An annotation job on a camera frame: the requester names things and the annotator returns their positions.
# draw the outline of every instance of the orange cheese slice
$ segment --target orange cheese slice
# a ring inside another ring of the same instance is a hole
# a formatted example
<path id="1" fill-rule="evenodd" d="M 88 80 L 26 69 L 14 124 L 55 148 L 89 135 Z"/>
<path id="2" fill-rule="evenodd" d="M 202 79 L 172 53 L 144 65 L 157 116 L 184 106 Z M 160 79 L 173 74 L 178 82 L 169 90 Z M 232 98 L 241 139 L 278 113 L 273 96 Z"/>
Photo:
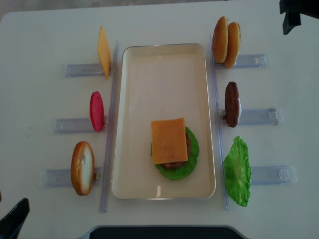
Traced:
<path id="1" fill-rule="evenodd" d="M 185 120 L 152 121 L 153 164 L 186 162 Z"/>
<path id="2" fill-rule="evenodd" d="M 103 26 L 100 27 L 97 52 L 104 71 L 104 75 L 106 79 L 108 79 L 111 65 L 111 52 Z"/>

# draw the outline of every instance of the black object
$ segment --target black object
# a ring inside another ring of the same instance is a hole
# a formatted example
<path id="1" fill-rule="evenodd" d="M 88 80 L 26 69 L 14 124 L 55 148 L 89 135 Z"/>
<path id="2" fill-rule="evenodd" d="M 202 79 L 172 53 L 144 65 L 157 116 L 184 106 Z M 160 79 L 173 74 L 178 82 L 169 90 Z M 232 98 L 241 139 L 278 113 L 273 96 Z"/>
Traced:
<path id="1" fill-rule="evenodd" d="M 0 239 L 16 239 L 29 212 L 29 200 L 23 198 L 4 218 L 1 219 Z"/>
<path id="2" fill-rule="evenodd" d="M 284 35 L 295 26 L 301 25 L 300 14 L 319 18 L 319 7 L 316 0 L 280 0 L 280 14 L 286 13 L 283 23 Z"/>
<path id="3" fill-rule="evenodd" d="M 90 239 L 242 239 L 230 228 L 216 227 L 105 227 L 90 233 Z"/>

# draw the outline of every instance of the lettuce leaf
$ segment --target lettuce leaf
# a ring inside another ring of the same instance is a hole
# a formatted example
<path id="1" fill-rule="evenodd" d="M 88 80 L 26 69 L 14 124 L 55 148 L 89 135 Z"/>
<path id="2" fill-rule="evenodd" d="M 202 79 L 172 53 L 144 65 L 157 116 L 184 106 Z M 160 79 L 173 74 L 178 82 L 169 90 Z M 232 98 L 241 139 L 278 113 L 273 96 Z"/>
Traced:
<path id="1" fill-rule="evenodd" d="M 185 127 L 185 131 L 190 139 L 190 155 L 187 163 L 180 168 L 176 169 L 165 169 L 160 164 L 155 165 L 159 172 L 170 180 L 182 180 L 193 172 L 197 165 L 197 157 L 199 155 L 198 141 L 192 131 L 188 127 Z"/>
<path id="2" fill-rule="evenodd" d="M 237 136 L 224 160 L 226 190 L 240 206 L 246 207 L 250 197 L 252 169 L 249 164 L 248 146 Z"/>

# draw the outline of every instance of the red tomato slice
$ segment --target red tomato slice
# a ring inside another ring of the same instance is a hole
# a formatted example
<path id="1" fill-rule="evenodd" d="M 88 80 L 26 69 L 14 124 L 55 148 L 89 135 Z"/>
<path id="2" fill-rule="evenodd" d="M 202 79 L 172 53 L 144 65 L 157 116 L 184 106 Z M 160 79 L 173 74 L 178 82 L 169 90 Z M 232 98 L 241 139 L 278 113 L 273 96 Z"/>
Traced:
<path id="1" fill-rule="evenodd" d="M 92 93 L 90 101 L 90 118 L 93 129 L 96 132 L 101 132 L 104 128 L 104 107 L 100 92 Z"/>

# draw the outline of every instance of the white table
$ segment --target white table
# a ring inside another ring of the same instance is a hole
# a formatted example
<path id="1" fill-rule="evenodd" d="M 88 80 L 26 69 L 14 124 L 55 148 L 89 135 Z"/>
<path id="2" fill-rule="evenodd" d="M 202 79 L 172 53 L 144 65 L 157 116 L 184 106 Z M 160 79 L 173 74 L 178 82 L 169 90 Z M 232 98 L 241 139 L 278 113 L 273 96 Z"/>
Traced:
<path id="1" fill-rule="evenodd" d="M 78 141 L 90 142 L 97 166 L 103 165 L 106 134 L 52 135 L 50 128 L 53 118 L 87 117 L 88 99 L 95 90 L 108 110 L 111 81 L 104 77 L 65 79 L 62 67 L 98 61 L 101 24 L 111 51 L 116 39 L 120 54 L 135 45 L 198 42 L 209 60 L 209 36 L 223 15 L 241 25 L 240 54 L 265 53 L 271 67 L 220 73 L 220 91 L 223 82 L 226 86 L 235 80 L 245 108 L 281 107 L 286 119 L 277 127 L 235 128 L 224 139 L 225 147 L 230 147 L 233 136 L 242 135 L 249 144 L 252 166 L 294 163 L 297 184 L 253 186 L 247 208 L 230 201 L 230 210 L 225 211 L 215 151 L 217 184 L 209 200 L 121 201 L 110 194 L 108 212 L 100 214 L 101 186 L 93 187 L 87 197 L 77 196 L 72 188 L 39 187 L 40 169 L 69 168 Z M 319 20 L 302 16 L 302 26 L 284 36 L 283 19 L 277 0 L 5 16 L 0 24 L 0 218 L 27 197 L 30 213 L 20 238 L 78 238 L 97 226 L 111 225 L 221 225 L 248 238 L 316 238 Z"/>

